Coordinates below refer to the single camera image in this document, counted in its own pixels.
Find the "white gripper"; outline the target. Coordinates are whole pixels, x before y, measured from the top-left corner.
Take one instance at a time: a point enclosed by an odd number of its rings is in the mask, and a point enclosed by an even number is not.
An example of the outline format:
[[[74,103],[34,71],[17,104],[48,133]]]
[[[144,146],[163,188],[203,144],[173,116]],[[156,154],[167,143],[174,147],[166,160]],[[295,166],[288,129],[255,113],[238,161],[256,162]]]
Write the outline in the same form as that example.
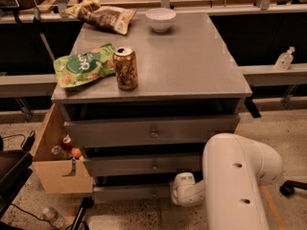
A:
[[[172,202],[182,207],[194,206],[193,190],[195,185],[195,177],[190,172],[177,174],[174,181],[170,184]]]

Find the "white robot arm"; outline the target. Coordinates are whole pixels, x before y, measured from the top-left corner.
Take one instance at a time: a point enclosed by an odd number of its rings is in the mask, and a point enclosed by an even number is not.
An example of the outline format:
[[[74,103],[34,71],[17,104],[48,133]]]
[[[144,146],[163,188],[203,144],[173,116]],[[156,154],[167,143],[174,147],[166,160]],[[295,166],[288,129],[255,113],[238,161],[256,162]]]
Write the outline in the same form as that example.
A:
[[[259,187],[276,183],[282,173],[274,148],[221,133],[204,147],[203,180],[197,182],[190,172],[177,174],[171,200],[182,207],[204,203],[209,230],[270,230]]]

